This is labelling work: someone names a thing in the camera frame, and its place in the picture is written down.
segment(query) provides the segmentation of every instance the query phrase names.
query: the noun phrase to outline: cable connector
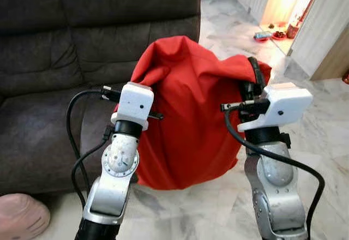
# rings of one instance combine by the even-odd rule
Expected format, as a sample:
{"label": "cable connector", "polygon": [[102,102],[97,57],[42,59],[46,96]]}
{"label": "cable connector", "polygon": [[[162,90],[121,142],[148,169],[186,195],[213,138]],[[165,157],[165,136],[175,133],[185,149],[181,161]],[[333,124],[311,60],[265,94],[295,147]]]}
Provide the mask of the cable connector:
{"label": "cable connector", "polygon": [[120,101],[121,92],[115,91],[109,86],[103,86],[101,91],[101,98],[104,100],[110,100],[115,103],[118,103]]}
{"label": "cable connector", "polygon": [[163,115],[162,113],[157,113],[157,112],[153,112],[153,111],[150,111],[148,117],[154,118],[154,119],[157,119],[157,120],[162,120],[162,119],[164,119],[164,115]]}
{"label": "cable connector", "polygon": [[103,140],[109,140],[111,134],[114,132],[114,127],[112,125],[107,125],[104,131]]}
{"label": "cable connector", "polygon": [[252,115],[260,115],[266,113],[270,105],[270,101],[266,98],[247,100],[241,103],[221,104],[221,112],[232,110],[233,108],[239,112],[244,112]]}

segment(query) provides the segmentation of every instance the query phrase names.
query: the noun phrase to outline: doorway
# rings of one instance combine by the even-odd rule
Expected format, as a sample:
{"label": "doorway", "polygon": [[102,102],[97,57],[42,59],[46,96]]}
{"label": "doorway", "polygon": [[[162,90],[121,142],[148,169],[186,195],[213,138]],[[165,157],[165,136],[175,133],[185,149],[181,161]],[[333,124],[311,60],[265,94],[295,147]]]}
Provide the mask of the doorway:
{"label": "doorway", "polygon": [[273,34],[272,41],[290,55],[292,43],[314,0],[268,0],[260,21],[263,31]]}

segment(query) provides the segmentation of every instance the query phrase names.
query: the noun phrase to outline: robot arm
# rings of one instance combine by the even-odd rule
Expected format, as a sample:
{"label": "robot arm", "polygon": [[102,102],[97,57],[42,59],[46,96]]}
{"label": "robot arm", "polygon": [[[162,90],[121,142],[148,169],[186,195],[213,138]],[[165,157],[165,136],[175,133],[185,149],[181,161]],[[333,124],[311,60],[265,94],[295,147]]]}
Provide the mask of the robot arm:
{"label": "robot arm", "polygon": [[148,127],[153,99],[149,87],[131,82],[123,87],[118,112],[111,119],[115,124],[112,143],[103,152],[102,174],[88,195],[76,240],[112,240],[118,234],[131,177],[139,164],[139,138]]}
{"label": "robot arm", "polygon": [[[297,168],[290,163],[297,164],[319,179],[320,185],[310,208],[312,212],[321,196],[324,180],[315,170],[291,159],[288,152],[290,137],[280,133],[279,126],[301,118],[312,101],[312,95],[293,83],[265,87],[257,60],[249,58],[249,61],[255,70],[257,83],[242,83],[240,92],[244,102],[222,104],[221,110],[226,112],[225,121],[230,133],[246,146],[245,173],[252,189],[260,235],[265,240],[310,239],[307,225],[310,227],[312,213],[306,220],[297,193]],[[233,110],[239,112],[242,123],[238,125],[238,131],[245,132],[246,140],[230,124],[229,114]],[[255,148],[268,154],[260,154]]]}

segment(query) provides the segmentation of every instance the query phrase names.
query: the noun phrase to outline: red bowl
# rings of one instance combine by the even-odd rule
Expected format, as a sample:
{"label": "red bowl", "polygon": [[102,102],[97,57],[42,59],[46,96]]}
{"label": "red bowl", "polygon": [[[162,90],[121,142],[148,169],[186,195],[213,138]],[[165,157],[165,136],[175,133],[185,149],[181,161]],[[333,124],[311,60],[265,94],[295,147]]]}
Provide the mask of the red bowl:
{"label": "red bowl", "polygon": [[272,38],[275,40],[284,40],[287,38],[287,35],[285,35],[284,37],[277,37],[275,34],[276,34],[276,32],[273,33],[273,35],[272,35]]}

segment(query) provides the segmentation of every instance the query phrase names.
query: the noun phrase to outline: marble floor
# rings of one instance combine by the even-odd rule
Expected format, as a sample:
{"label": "marble floor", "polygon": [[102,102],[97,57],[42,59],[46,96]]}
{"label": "marble floor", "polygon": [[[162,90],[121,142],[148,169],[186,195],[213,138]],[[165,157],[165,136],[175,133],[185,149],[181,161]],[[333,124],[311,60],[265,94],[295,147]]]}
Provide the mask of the marble floor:
{"label": "marble floor", "polygon": [[[318,170],[327,184],[312,223],[312,239],[349,238],[349,86],[340,80],[310,82],[272,41],[252,36],[256,22],[235,0],[203,0],[200,44],[219,58],[255,56],[273,67],[271,83],[307,88],[314,102],[297,123],[281,128],[292,139],[291,155]],[[244,149],[236,167],[223,176],[185,190],[155,191],[135,185],[117,239],[260,239],[244,174]],[[299,172],[299,194],[306,208],[317,181]],[[48,202],[50,227],[37,240],[74,239],[81,218],[75,194]]]}

